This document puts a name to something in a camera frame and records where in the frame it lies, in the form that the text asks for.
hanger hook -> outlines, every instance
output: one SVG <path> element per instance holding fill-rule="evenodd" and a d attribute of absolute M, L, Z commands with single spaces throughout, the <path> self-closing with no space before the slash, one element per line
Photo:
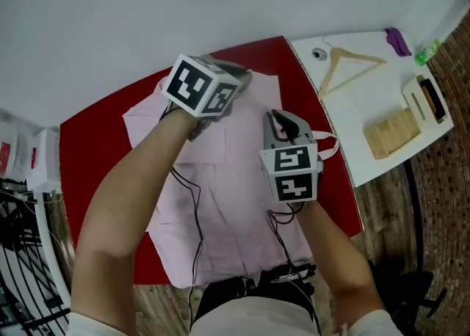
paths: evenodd
<path fill-rule="evenodd" d="M 325 41 L 325 37 L 327 37 L 328 35 L 326 34 L 325 36 L 322 37 L 322 42 L 324 42 L 325 44 L 329 45 L 331 48 L 333 47 L 330 43 L 327 43 Z"/>

wooden floor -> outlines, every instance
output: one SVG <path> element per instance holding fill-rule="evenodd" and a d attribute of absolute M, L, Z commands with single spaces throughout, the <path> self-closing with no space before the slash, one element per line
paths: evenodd
<path fill-rule="evenodd" d="M 404 271 L 416 264 L 413 216 L 408 182 L 402 166 L 356 189 L 364 231 L 353 238 L 356 246 L 374 264 L 401 259 Z M 52 231 L 60 240 L 61 262 L 70 280 L 73 265 L 71 243 L 65 210 L 62 203 L 54 203 L 51 212 Z M 311 279 L 313 296 L 323 335 L 333 334 L 334 308 L 328 287 L 317 273 Z M 171 285 L 135 285 L 135 302 L 140 335 L 187 335 L 189 309 L 188 290 Z M 196 311 L 201 292 L 192 296 Z"/>

wooden hanger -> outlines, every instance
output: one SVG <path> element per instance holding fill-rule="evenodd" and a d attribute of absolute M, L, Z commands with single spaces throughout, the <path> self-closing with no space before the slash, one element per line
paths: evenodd
<path fill-rule="evenodd" d="M 360 76 L 364 75 L 365 73 L 368 73 L 371 70 L 374 70 L 376 67 L 379 67 L 380 65 L 383 65 L 387 63 L 386 60 L 383 58 L 379 57 L 373 57 L 373 56 L 364 56 L 362 54 L 354 54 L 351 53 L 350 51 L 347 51 L 346 49 L 343 48 L 333 48 L 331 49 L 330 52 L 330 58 L 331 58 L 331 65 L 330 68 L 328 69 L 328 72 L 326 73 L 325 77 L 323 78 L 322 84 L 320 85 L 320 89 L 318 92 L 318 99 L 321 101 L 323 97 L 329 93 L 327 92 L 328 86 L 330 85 L 331 78 L 333 77 L 333 74 L 336 70 L 336 67 L 338 66 L 339 60 L 341 58 L 354 58 L 354 59 L 362 59 L 364 61 L 370 61 L 370 62 L 376 62 L 376 64 L 368 69 L 365 69 L 361 71 L 360 73 L 354 75 L 352 78 L 349 78 L 336 87 L 334 87 L 330 92 L 337 90 L 340 87 L 345 86 L 346 84 L 350 83 L 351 81 L 359 78 Z"/>

brick wall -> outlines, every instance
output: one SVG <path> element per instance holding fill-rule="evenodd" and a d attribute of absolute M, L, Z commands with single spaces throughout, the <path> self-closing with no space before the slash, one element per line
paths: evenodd
<path fill-rule="evenodd" d="M 448 292 L 422 335 L 470 335 L 470 13 L 428 64 L 455 127 L 411 159 L 422 208 L 424 269 L 435 275 L 428 299 Z"/>

purple object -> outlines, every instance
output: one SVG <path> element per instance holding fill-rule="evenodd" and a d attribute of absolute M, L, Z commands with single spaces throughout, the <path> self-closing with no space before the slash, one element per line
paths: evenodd
<path fill-rule="evenodd" d="M 405 39 L 398 29 L 394 27 L 385 28 L 385 32 L 387 32 L 387 43 L 394 47 L 400 57 L 411 55 L 410 50 L 406 46 Z"/>

